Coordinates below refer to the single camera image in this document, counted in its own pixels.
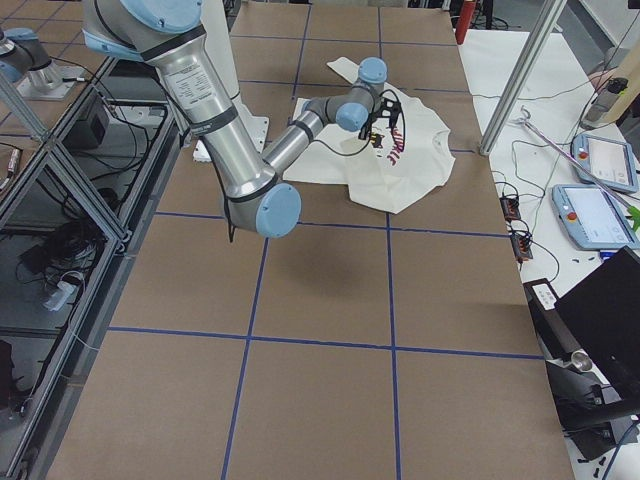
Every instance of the brown tabletop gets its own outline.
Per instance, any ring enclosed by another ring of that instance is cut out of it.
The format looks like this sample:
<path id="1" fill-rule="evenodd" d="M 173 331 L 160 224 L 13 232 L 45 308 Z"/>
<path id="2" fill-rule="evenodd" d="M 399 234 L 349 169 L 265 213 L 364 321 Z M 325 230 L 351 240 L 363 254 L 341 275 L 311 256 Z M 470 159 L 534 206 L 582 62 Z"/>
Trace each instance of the brown tabletop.
<path id="1" fill-rule="evenodd" d="M 448 14 L 249 2 L 232 44 L 270 140 L 381 55 L 452 177 L 396 216 L 297 184 L 293 233 L 229 244 L 182 152 L 48 478 L 571 479 Z"/>

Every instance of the computer monitor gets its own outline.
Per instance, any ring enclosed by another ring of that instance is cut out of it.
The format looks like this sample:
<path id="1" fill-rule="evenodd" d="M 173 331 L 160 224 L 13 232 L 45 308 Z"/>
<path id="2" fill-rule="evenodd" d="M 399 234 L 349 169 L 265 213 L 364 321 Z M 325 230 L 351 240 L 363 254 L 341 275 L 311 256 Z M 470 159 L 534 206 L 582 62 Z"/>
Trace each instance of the computer monitor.
<path id="1" fill-rule="evenodd" d="M 620 249 L 556 310 L 622 398 L 640 398 L 640 258 Z"/>

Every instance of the blue joint cap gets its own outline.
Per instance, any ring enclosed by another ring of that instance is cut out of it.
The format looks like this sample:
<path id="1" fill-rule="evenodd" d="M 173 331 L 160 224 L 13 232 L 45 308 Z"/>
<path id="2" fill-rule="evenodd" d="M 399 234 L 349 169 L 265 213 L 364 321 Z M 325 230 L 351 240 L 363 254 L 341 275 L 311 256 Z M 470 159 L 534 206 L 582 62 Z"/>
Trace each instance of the blue joint cap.
<path id="1" fill-rule="evenodd" d="M 0 72 L 2 72 L 4 76 L 7 77 L 7 80 L 9 80 L 11 83 L 16 83 L 22 78 L 22 73 L 20 73 L 19 70 L 14 68 L 12 65 L 3 62 L 2 60 L 0 60 Z"/>
<path id="2" fill-rule="evenodd" d="M 202 2 L 203 0 L 120 0 L 136 20 L 163 33 L 184 33 L 198 25 Z"/>
<path id="3" fill-rule="evenodd" d="M 98 37 L 86 30 L 83 30 L 82 32 L 84 33 L 84 43 L 88 48 L 95 52 L 119 58 L 121 60 L 131 60 L 133 62 L 143 61 L 142 56 L 136 50 L 120 45 L 119 43 L 112 42 L 111 40 Z"/>
<path id="4" fill-rule="evenodd" d="M 9 40 L 37 40 L 38 36 L 30 28 L 11 28 L 4 32 Z"/>
<path id="5" fill-rule="evenodd" d="M 341 105 L 336 112 L 336 123 L 347 132 L 358 132 L 369 118 L 369 111 L 364 105 L 349 102 Z"/>
<path id="6" fill-rule="evenodd" d="M 256 212 L 256 231 L 267 238 L 284 237 L 298 223 L 302 200 L 288 183 L 279 183 L 269 190 Z"/>
<path id="7" fill-rule="evenodd" d="M 378 57 L 365 58 L 360 62 L 358 78 L 366 83 L 384 83 L 387 81 L 387 64 Z"/>

